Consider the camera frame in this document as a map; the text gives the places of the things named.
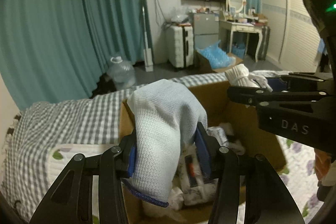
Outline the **white ribbed sock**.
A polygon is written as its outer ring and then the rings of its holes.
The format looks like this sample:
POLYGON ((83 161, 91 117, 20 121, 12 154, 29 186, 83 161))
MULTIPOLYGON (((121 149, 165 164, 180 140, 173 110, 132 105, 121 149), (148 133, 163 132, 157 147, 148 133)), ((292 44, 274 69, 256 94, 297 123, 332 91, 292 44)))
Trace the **white ribbed sock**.
POLYGON ((235 65, 224 72, 231 86, 258 88, 259 85, 253 80, 248 68, 244 64, 235 65))

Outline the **tissue paper pack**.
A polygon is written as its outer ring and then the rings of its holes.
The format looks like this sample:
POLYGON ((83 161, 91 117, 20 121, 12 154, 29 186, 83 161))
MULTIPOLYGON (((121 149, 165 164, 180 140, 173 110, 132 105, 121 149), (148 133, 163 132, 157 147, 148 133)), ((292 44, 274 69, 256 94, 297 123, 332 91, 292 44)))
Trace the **tissue paper pack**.
MULTIPOLYGON (((245 154, 245 148, 235 136, 232 124, 220 123, 209 127, 206 132, 236 155, 245 154)), ((204 163, 204 153, 203 146, 195 143, 183 149, 169 195, 169 205, 174 210, 180 210, 184 205, 193 206, 214 200, 218 179, 208 173, 209 166, 204 163)))

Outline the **light blue white sock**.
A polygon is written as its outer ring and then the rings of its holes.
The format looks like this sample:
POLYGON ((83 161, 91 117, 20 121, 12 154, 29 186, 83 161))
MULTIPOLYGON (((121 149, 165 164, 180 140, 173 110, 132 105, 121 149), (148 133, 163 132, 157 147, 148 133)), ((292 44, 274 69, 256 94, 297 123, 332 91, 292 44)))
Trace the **light blue white sock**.
POLYGON ((135 118, 135 168, 125 184, 136 197, 168 206, 181 149, 194 142, 198 123, 207 114, 189 89, 162 79, 135 90, 127 99, 135 118))

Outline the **white sock green band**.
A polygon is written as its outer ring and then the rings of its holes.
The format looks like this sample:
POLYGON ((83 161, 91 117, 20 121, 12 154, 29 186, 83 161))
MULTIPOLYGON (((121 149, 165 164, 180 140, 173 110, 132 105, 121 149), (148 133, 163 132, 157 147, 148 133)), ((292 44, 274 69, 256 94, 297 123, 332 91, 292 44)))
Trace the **white sock green band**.
POLYGON ((268 84, 268 80, 264 76, 256 75, 251 73, 248 78, 251 81, 254 81, 256 84, 258 84, 259 87, 268 90, 269 92, 272 92, 273 89, 271 86, 268 84))

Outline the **open cardboard box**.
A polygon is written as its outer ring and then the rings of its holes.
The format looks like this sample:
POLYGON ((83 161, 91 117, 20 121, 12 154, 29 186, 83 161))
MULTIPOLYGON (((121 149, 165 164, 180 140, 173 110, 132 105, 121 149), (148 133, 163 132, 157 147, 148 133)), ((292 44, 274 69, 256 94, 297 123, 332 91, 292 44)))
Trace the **open cardboard box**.
MULTIPOLYGON (((228 81, 221 81, 187 88, 205 109, 207 127, 215 127, 220 123, 232 124, 234 134, 241 141, 247 155, 263 154, 275 170, 282 170, 286 165, 286 160, 276 136, 259 128, 254 107, 229 100, 227 96, 229 86, 228 81)), ((127 105, 130 95, 121 102, 120 137, 135 131, 134 114, 127 105)))

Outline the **white louvered wardrobe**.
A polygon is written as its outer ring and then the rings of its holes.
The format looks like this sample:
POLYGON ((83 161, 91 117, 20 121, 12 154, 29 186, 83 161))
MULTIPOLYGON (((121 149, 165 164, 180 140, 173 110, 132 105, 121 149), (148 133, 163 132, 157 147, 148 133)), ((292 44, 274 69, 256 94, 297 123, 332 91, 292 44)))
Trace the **white louvered wardrobe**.
POLYGON ((270 37, 266 59, 278 68, 315 72, 321 54, 319 34, 302 0, 261 0, 270 37))

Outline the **white floral quilt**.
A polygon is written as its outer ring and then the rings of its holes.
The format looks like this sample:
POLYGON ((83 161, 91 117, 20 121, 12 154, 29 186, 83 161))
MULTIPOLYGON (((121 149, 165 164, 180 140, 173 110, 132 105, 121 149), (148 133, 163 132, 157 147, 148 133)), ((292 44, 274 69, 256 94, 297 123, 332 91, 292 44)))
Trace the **white floral quilt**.
MULTIPOLYGON (((309 222, 322 203, 318 200, 318 180, 315 175, 314 149, 307 145, 279 137, 278 141, 286 159, 286 166, 278 173, 293 196, 303 219, 309 222)), ((86 157, 105 152, 111 144, 58 144, 47 157, 47 179, 52 184, 70 159, 77 153, 86 157)), ((196 147, 192 145, 183 152, 191 161, 191 174, 186 165, 179 163, 178 173, 173 179, 167 208, 144 201, 133 201, 145 215, 143 223, 206 223, 209 219, 206 209, 210 208, 217 189, 217 180, 201 177, 201 166, 196 158, 196 147)))

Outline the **blue plastic basket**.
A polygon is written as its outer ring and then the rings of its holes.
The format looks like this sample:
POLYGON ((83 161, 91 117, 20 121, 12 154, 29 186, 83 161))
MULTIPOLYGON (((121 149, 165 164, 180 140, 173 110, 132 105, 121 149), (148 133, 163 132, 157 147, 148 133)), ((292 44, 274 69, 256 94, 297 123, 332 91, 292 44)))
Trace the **blue plastic basket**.
POLYGON ((244 59, 245 56, 245 44, 244 43, 234 43, 232 44, 232 51, 235 56, 240 59, 244 59))

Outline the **blue bubble wrap pile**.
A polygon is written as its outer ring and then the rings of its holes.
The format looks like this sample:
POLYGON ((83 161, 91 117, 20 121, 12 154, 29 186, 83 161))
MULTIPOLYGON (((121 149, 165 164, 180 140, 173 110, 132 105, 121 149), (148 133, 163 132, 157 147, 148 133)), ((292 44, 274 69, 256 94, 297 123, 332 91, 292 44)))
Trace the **blue bubble wrap pile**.
POLYGON ((236 62, 236 57, 229 56, 228 53, 221 49, 221 42, 221 40, 218 40, 203 49, 197 48, 197 53, 209 61, 212 69, 227 68, 236 62))

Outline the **white dressing table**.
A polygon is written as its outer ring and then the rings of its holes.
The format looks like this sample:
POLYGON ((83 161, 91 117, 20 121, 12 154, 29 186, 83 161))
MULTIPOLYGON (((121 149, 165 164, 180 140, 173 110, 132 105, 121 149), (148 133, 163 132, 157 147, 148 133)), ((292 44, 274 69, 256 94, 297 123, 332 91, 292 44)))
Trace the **white dressing table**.
POLYGON ((232 52, 235 34, 242 34, 242 37, 245 38, 245 53, 247 53, 249 47, 250 36, 252 34, 258 35, 258 41, 254 51, 254 58, 257 63, 260 60, 259 51, 264 37, 262 27, 252 23, 230 22, 223 19, 219 20, 219 39, 221 39, 221 48, 227 53, 232 52))

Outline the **grey mini fridge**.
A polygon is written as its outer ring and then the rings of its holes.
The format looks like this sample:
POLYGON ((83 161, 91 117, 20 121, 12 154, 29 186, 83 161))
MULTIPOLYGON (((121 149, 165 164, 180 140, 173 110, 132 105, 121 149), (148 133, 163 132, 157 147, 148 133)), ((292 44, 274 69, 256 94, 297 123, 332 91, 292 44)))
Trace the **grey mini fridge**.
POLYGON ((195 48, 204 49, 219 40, 219 19, 215 14, 193 14, 195 48))

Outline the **white hard suitcase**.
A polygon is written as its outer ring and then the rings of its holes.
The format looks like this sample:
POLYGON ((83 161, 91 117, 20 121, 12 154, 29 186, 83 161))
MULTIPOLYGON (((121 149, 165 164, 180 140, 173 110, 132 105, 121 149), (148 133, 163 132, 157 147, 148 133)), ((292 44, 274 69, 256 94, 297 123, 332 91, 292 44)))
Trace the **white hard suitcase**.
POLYGON ((192 26, 170 26, 165 35, 169 62, 178 69, 194 65, 192 26))

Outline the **white stick vacuum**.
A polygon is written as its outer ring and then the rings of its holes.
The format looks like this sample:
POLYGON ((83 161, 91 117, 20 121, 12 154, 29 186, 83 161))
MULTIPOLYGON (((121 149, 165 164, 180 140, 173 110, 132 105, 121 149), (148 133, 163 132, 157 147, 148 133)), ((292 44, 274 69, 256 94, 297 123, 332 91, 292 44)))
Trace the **white stick vacuum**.
POLYGON ((153 59, 152 59, 152 53, 151 48, 149 48, 149 42, 148 42, 148 35, 147 35, 147 27, 146 27, 146 17, 145 17, 145 8, 142 6, 142 17, 143 17, 143 32, 144 32, 144 50, 143 55, 145 58, 145 71, 146 72, 153 72, 153 59))

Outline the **clear water jug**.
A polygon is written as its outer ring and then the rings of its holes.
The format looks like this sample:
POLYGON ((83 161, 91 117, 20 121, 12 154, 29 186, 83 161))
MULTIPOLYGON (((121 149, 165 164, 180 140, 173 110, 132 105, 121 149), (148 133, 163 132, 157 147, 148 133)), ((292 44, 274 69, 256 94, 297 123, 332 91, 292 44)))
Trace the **clear water jug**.
POLYGON ((121 56, 111 57, 107 75, 112 79, 117 90, 131 88, 136 84, 133 64, 121 56))

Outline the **large teal curtain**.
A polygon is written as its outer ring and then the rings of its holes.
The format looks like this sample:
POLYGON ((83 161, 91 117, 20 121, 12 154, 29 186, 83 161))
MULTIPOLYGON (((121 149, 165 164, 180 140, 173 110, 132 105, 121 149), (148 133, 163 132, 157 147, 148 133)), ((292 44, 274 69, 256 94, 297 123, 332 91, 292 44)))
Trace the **large teal curtain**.
POLYGON ((146 0, 1 0, 1 76, 17 105, 88 98, 109 59, 144 59, 146 0))

